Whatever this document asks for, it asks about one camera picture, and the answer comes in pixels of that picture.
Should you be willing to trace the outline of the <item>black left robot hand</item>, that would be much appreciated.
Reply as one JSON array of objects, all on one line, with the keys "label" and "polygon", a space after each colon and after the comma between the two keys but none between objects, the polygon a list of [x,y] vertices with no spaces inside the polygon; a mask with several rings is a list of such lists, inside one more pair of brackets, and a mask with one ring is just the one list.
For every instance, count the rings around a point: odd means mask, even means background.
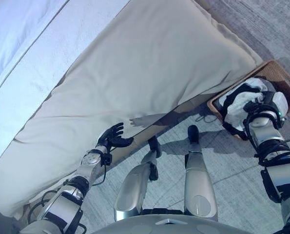
[{"label": "black left robot hand", "polygon": [[98,139],[96,147],[105,147],[107,153],[112,147],[125,148],[132,144],[134,138],[123,138],[124,123],[120,122],[107,129]]}]

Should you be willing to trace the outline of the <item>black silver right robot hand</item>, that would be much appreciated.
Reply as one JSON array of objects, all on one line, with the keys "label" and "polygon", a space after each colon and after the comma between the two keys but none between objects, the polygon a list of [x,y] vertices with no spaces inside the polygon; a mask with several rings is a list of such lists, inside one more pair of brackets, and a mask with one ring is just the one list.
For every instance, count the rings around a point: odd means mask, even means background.
[{"label": "black silver right robot hand", "polygon": [[272,114],[276,120],[284,120],[288,112],[288,102],[282,92],[264,91],[262,99],[255,99],[244,106],[249,114]]}]

